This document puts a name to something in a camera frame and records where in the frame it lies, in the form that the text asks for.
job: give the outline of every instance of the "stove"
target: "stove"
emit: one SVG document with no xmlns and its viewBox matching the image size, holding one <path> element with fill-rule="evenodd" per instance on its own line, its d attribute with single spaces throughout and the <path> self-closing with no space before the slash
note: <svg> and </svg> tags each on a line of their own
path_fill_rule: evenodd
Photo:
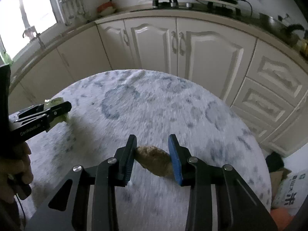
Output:
<svg viewBox="0 0 308 231">
<path fill-rule="evenodd" d="M 241 16 L 241 9 L 235 6 L 234 4 L 228 5 L 225 2 L 219 0 L 208 0 L 208 1 L 199 1 L 199 0 L 188 0 L 186 2 L 179 3 L 178 0 L 151 0 L 152 7 L 140 10 L 153 10 L 153 9 L 188 9 L 194 11 L 203 11 L 208 13 L 219 14 L 222 16 Z"/>
</svg>

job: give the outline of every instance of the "sink faucet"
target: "sink faucet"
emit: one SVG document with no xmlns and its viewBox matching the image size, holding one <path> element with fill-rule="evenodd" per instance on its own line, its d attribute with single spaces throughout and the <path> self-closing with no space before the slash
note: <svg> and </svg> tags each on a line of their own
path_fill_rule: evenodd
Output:
<svg viewBox="0 0 308 231">
<path fill-rule="evenodd" d="M 38 42 L 41 46 L 41 49 L 44 50 L 46 47 L 45 47 L 45 44 L 43 43 L 43 41 L 41 40 L 40 35 L 41 35 L 41 33 L 36 32 L 35 26 L 26 28 L 25 31 L 23 32 L 23 38 L 25 38 L 25 36 L 27 36 L 27 37 L 30 38 L 30 41 L 35 41 L 35 39 L 38 39 L 39 40 Z"/>
</svg>

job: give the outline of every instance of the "kitchen cabinet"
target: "kitchen cabinet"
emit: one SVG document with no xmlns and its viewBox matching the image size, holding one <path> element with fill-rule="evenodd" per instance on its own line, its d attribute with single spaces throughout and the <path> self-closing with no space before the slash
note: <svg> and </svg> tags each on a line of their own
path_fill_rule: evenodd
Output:
<svg viewBox="0 0 308 231">
<path fill-rule="evenodd" d="M 96 26 L 70 38 L 57 49 L 75 81 L 111 70 Z"/>
<path fill-rule="evenodd" d="M 124 20 L 136 68 L 178 74 L 175 18 Z"/>
<path fill-rule="evenodd" d="M 220 24 L 177 19 L 178 75 L 231 105 L 247 72 L 256 38 Z"/>
<path fill-rule="evenodd" d="M 261 144 L 289 156 L 308 142 L 308 91 L 289 117 Z"/>
<path fill-rule="evenodd" d="M 124 21 L 102 23 L 97 27 L 112 69 L 136 69 Z"/>
<path fill-rule="evenodd" d="M 21 80 L 36 103 L 44 103 L 62 89 L 74 83 L 56 49 L 40 60 Z"/>
<path fill-rule="evenodd" d="M 308 89 L 306 73 L 285 54 L 258 40 L 247 76 L 296 106 Z"/>
<path fill-rule="evenodd" d="M 36 104 L 31 94 L 25 91 L 20 83 L 18 83 L 14 90 L 10 93 L 8 103 L 9 114 Z"/>
<path fill-rule="evenodd" d="M 288 102 L 257 82 L 245 78 L 234 106 L 277 128 L 294 109 Z"/>
<path fill-rule="evenodd" d="M 234 105 L 231 106 L 231 110 L 242 119 L 256 138 L 257 142 L 261 142 L 274 131 L 274 128 L 270 125 Z"/>
</svg>

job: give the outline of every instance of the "drawer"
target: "drawer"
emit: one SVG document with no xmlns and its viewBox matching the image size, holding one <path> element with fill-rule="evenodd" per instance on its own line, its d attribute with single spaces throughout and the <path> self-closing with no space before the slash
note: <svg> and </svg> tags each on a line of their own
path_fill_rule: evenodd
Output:
<svg viewBox="0 0 308 231">
<path fill-rule="evenodd" d="M 277 128 L 294 109 L 277 94 L 247 77 L 234 101 L 234 106 L 273 128 Z"/>
<path fill-rule="evenodd" d="M 308 142 L 307 94 L 281 126 L 261 142 L 262 145 L 287 157 Z"/>
<path fill-rule="evenodd" d="M 257 142 L 261 142 L 274 131 L 274 128 L 272 128 L 270 125 L 252 116 L 251 114 L 245 112 L 244 110 L 241 110 L 236 106 L 231 106 L 231 109 L 247 125 L 249 130 L 253 133 L 254 137 L 256 138 Z"/>
<path fill-rule="evenodd" d="M 269 88 L 294 107 L 308 89 L 308 75 L 290 58 L 258 40 L 247 77 Z"/>
</svg>

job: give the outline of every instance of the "round table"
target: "round table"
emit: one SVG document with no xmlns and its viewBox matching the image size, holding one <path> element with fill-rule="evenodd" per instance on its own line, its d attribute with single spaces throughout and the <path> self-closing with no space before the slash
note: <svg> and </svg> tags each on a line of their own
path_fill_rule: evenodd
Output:
<svg viewBox="0 0 308 231">
<path fill-rule="evenodd" d="M 34 181 L 23 202 L 31 217 L 74 165 L 96 166 L 125 146 L 168 152 L 168 136 L 209 165 L 229 163 L 270 209 L 271 184 L 264 156 L 247 126 L 203 87 L 166 73 L 116 70 L 75 82 L 55 97 L 72 104 L 70 122 L 33 137 Z M 134 163 L 127 187 L 116 187 L 120 230 L 184 230 L 190 187 L 151 174 Z"/>
</svg>

